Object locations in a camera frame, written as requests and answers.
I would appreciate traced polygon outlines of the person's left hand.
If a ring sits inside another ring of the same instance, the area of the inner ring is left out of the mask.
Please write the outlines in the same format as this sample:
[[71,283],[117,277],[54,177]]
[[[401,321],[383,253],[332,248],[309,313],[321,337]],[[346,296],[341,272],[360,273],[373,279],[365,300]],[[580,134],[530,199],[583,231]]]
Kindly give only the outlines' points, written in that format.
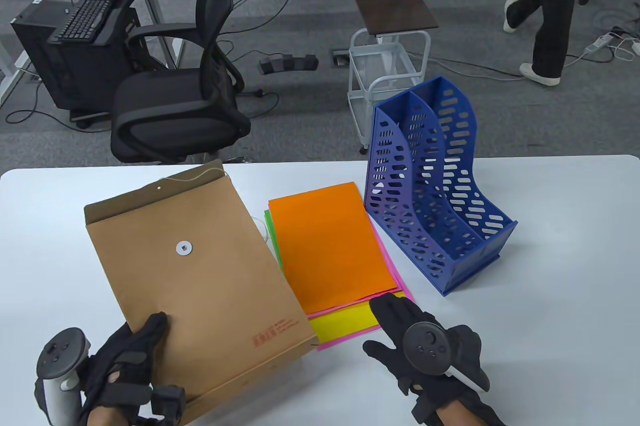
[[114,410],[126,425],[136,423],[140,407],[151,400],[154,353],[168,329],[164,312],[151,314],[135,333],[124,323],[87,358],[78,372],[85,395],[78,424],[89,424],[98,408]]

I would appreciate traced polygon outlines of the person's right hand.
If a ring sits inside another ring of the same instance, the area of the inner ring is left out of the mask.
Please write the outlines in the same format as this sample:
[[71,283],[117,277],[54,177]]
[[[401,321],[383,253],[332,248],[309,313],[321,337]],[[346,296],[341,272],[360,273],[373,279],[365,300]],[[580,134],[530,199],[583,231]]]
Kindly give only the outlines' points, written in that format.
[[490,381],[476,332],[462,324],[446,329],[409,298],[393,294],[376,297],[369,306],[394,347],[366,340],[362,349],[387,368],[405,396],[416,396],[411,414],[418,424],[503,425],[480,398]]

